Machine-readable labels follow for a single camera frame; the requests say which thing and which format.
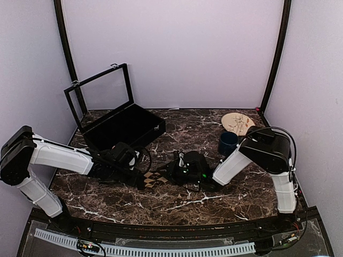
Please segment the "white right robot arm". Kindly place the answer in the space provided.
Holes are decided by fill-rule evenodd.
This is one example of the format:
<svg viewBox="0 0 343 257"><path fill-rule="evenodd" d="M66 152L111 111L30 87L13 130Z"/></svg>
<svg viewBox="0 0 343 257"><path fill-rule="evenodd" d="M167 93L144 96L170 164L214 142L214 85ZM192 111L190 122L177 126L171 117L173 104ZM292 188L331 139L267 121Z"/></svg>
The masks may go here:
<svg viewBox="0 0 343 257"><path fill-rule="evenodd" d="M279 127L252 126L233 150L215 169L197 151L175 151L174 159L157 168L170 183L196 184L201 190L217 192L249 164L254 163L270 174L278 201L280 216L273 221L278 232L294 224L297 199L294 188L296 145L292 135Z"/></svg>

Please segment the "brown argyle sock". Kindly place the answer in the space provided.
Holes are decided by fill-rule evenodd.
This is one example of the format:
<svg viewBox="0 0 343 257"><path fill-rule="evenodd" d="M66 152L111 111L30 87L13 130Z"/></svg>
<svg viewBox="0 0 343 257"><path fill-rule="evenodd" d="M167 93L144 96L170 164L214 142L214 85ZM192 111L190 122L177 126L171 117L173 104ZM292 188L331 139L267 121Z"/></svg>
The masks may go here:
<svg viewBox="0 0 343 257"><path fill-rule="evenodd" d="M148 188L167 184L168 180L161 176L158 172L147 172L144 174L144 185Z"/></svg>

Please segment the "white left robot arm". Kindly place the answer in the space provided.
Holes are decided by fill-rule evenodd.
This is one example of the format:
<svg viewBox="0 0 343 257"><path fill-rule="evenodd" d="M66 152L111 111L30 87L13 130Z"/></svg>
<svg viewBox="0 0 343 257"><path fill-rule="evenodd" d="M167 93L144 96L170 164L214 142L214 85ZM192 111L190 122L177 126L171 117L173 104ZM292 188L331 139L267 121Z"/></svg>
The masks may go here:
<svg viewBox="0 0 343 257"><path fill-rule="evenodd" d="M62 232L72 233L76 223L69 217L66 204L47 188L32 166L68 170L103 183L120 182L143 190L144 173L136 168L141 152L123 142L102 151L75 148L45 139L30 126L23 126L1 147L1 181L16 187L54 218Z"/></svg>

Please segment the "black storage box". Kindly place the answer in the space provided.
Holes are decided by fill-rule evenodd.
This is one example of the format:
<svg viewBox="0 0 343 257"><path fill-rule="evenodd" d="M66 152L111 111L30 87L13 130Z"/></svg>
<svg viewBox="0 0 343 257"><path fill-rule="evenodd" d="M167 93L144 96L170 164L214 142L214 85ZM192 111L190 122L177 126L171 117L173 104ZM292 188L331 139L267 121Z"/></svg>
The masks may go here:
<svg viewBox="0 0 343 257"><path fill-rule="evenodd" d="M90 148L107 150L119 142L131 147L145 147L165 131L163 118L133 104L86 132L83 137Z"/></svg>

